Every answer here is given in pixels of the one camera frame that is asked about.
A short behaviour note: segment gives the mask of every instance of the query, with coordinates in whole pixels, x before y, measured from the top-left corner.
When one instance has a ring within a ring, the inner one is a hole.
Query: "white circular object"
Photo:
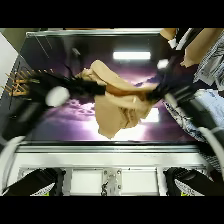
[[[65,103],[70,97],[69,91],[62,87],[54,87],[46,96],[46,104],[51,107],[58,107]]]

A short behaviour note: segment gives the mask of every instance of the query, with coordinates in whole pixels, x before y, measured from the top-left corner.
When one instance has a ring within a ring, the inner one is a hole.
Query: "white wall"
[[[0,33],[0,86],[6,85],[8,77],[5,73],[10,74],[17,56],[17,51]],[[0,99],[3,91],[4,90],[0,88]]]

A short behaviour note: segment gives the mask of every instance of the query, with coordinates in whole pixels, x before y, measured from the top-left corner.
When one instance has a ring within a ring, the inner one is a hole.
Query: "brown garment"
[[[176,36],[177,28],[163,28],[160,34],[167,40],[172,40]]]
[[[78,75],[85,80],[93,80],[106,85],[104,96],[95,96],[96,121],[99,134],[113,138],[122,128],[131,128],[141,118],[146,118],[155,102],[145,99],[145,93],[156,88],[157,84],[138,88],[120,78],[103,62],[96,60],[90,69]]]
[[[222,31],[223,28],[204,28],[185,49],[184,61],[181,65],[187,68],[199,64]]]

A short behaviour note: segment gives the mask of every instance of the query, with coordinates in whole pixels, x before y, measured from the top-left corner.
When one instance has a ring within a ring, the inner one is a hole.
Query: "beige towel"
[[[222,31],[223,28],[204,28],[185,49],[184,61],[181,65],[190,67],[199,64]]]
[[[167,40],[172,40],[176,36],[177,28],[163,28],[160,34]]]
[[[136,126],[141,118],[147,117],[155,103],[146,101],[145,93],[154,90],[157,84],[135,87],[99,60],[94,61],[90,69],[84,69],[78,77],[106,85],[105,95],[95,96],[95,114],[98,132],[107,138],[113,138],[122,128]]]

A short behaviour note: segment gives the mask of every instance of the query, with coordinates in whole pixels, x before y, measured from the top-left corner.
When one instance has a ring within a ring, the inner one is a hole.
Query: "patterned fabric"
[[[195,73],[194,82],[199,79],[208,85],[214,82],[219,91],[224,90],[224,31],[217,42],[209,49]]]
[[[215,122],[219,127],[224,128],[224,98],[218,95],[214,90],[198,90],[195,94],[195,98],[210,111]],[[187,132],[190,136],[198,141],[207,142],[201,132],[191,123],[191,121],[184,116],[183,112],[178,108],[173,108],[167,102],[163,102],[171,116],[177,121],[180,127]],[[200,153],[204,159],[211,164],[217,171],[221,172],[219,162],[216,156],[207,156],[204,153]]]

